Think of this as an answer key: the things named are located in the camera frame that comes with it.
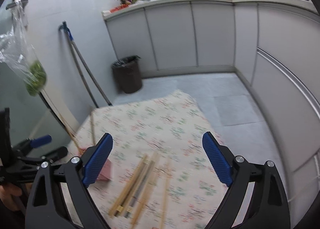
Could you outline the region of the person's left hand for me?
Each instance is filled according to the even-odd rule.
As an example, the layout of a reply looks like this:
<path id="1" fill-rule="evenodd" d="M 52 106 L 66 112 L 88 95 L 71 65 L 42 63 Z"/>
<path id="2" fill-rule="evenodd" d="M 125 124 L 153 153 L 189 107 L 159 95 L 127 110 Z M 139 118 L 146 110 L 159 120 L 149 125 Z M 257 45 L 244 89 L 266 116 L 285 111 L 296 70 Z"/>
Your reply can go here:
<path id="1" fill-rule="evenodd" d="M 13 197 L 20 196 L 21 194 L 22 190 L 11 183 L 0 186 L 1 201 L 3 202 L 4 206 L 6 206 L 11 211 L 19 210 L 19 207 L 17 206 Z"/>

